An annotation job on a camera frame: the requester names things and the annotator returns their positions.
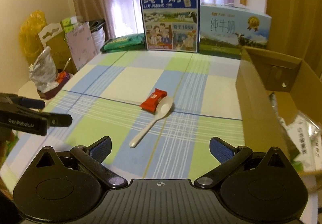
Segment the pink paper bag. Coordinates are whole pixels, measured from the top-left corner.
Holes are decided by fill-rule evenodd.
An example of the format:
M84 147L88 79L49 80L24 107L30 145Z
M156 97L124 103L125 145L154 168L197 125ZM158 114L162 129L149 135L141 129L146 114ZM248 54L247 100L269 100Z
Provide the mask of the pink paper bag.
M65 37L75 67L79 71L97 55L89 23L82 23L68 32Z

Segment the yellow plastic bag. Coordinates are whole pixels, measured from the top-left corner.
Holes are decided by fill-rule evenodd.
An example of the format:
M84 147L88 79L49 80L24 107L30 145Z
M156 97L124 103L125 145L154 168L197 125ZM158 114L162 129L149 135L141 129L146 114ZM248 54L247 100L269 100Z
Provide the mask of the yellow plastic bag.
M23 22L19 32L19 46L27 63L33 64L44 47L39 39L38 33L47 25L45 14L36 10Z

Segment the red candy packet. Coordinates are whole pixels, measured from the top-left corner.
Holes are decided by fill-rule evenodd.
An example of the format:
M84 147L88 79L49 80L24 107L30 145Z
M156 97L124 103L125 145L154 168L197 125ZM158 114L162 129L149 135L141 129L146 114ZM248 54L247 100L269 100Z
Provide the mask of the red candy packet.
M166 91L155 88L154 92L152 92L150 96L140 104L140 107L145 111L154 113L159 102L167 95Z

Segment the brown wooden door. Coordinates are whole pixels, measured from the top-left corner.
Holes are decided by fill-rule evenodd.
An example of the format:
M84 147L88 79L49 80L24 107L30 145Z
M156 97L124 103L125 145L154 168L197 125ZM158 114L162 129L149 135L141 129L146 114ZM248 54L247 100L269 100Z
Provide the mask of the brown wooden door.
M303 59L321 76L321 0L267 0L267 48Z

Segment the white spoon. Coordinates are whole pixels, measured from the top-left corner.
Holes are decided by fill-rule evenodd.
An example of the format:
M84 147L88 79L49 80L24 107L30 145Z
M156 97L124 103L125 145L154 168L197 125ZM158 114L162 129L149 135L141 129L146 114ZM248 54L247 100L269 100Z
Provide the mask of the white spoon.
M156 108L155 115L153 117L153 120L145 126L129 143L130 148L135 148L139 142L143 139L143 137L148 133L148 131L154 126L156 122L163 119L168 115L171 108L173 106L173 97L166 96L162 98L162 100L159 102Z

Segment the brown cardboard box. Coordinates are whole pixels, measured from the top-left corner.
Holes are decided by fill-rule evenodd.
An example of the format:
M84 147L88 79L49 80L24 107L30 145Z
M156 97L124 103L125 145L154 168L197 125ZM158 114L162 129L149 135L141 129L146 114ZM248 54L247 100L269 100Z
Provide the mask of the brown cardboard box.
M235 85L245 144L254 151L279 147L291 157L278 117L290 124L302 112L321 125L321 81L302 59L244 47Z

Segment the light blue milk carton box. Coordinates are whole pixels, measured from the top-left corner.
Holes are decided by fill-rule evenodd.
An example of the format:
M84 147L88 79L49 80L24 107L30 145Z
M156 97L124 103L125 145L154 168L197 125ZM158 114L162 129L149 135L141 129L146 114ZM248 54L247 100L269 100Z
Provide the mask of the light blue milk carton box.
M244 46L266 49L270 27L271 17L263 12L203 3L199 53L239 59Z

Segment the dark red tissue box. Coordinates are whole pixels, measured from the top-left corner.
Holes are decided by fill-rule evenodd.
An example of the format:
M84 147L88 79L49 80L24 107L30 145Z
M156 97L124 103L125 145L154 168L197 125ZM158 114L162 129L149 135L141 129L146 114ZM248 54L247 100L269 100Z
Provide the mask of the dark red tissue box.
M71 73L66 71L60 72L58 73L56 80L53 83L50 83L50 86L47 87L45 92L37 90L37 93L41 99L52 99L72 77L73 74Z

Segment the green plastic package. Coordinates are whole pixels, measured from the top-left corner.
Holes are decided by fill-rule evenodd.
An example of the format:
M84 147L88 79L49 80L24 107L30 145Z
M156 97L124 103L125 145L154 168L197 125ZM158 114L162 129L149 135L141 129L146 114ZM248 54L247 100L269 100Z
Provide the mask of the green plastic package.
M130 34L109 39L100 48L100 52L119 52L130 50L141 50L145 48L145 35L143 33Z

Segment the silver foil bag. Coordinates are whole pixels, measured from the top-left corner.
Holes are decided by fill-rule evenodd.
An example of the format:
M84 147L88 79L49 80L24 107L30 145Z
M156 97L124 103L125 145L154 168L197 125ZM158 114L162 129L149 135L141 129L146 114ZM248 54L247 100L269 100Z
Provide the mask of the silver foil bag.
M273 111L283 128L290 161L298 172L321 170L321 126L301 111L296 111L286 120L282 114L281 98L277 92L269 94Z

